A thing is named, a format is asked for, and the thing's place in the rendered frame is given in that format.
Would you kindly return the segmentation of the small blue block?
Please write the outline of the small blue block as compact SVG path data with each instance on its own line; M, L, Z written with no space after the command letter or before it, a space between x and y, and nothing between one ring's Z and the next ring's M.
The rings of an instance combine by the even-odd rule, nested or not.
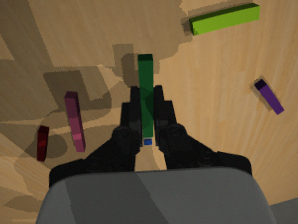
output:
M152 139L144 139L144 145L152 145Z

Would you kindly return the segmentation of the pink rod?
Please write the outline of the pink rod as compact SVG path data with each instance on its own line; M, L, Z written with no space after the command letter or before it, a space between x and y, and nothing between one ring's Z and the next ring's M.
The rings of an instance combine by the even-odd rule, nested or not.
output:
M85 152L86 144L80 113L78 92L67 91L64 100L76 151Z

